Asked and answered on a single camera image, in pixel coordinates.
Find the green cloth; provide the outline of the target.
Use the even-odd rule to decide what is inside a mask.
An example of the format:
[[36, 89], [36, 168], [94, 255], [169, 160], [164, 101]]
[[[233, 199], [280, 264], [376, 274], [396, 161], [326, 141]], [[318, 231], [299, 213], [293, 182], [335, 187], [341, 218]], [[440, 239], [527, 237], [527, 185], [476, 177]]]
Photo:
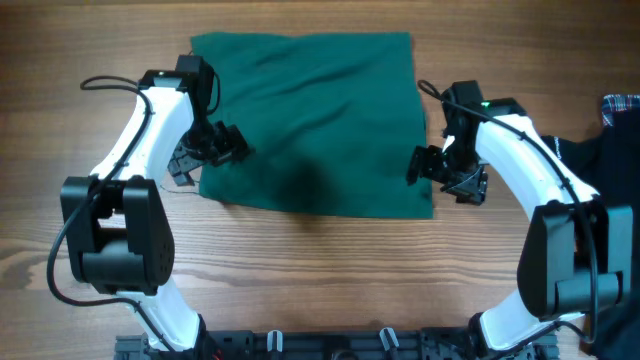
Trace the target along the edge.
[[406, 181], [427, 132], [408, 33], [215, 32], [191, 45], [221, 79], [213, 120], [238, 127], [251, 147], [239, 163], [203, 168], [203, 197], [316, 215], [432, 217], [430, 183]]

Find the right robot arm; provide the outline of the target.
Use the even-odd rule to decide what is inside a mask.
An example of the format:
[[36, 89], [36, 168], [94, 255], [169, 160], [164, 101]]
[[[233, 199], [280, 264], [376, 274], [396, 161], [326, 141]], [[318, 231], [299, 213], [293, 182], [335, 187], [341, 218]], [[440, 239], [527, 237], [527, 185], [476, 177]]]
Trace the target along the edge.
[[457, 202], [481, 205], [491, 166], [521, 207], [529, 228], [517, 267], [517, 288], [476, 314], [466, 350], [499, 359], [560, 327], [618, 307], [631, 294], [634, 216], [628, 205], [608, 205], [544, 143], [526, 110], [513, 98], [487, 100], [476, 81], [444, 92], [420, 80], [445, 115], [445, 143], [415, 148], [406, 179], [437, 182]]

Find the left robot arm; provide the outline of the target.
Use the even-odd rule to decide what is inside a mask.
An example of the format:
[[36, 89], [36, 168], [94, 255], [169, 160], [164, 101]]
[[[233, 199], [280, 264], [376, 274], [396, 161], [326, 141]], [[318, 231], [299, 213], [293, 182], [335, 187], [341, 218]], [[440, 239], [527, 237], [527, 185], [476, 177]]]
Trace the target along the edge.
[[116, 144], [89, 175], [65, 180], [64, 224], [51, 248], [52, 295], [75, 307], [125, 305], [154, 359], [214, 359], [215, 340], [172, 278], [175, 242], [158, 191], [164, 175], [190, 185], [191, 171], [244, 160], [251, 148], [234, 126], [210, 122], [219, 76], [197, 55], [138, 81], [99, 75], [84, 91], [121, 90], [137, 101]]

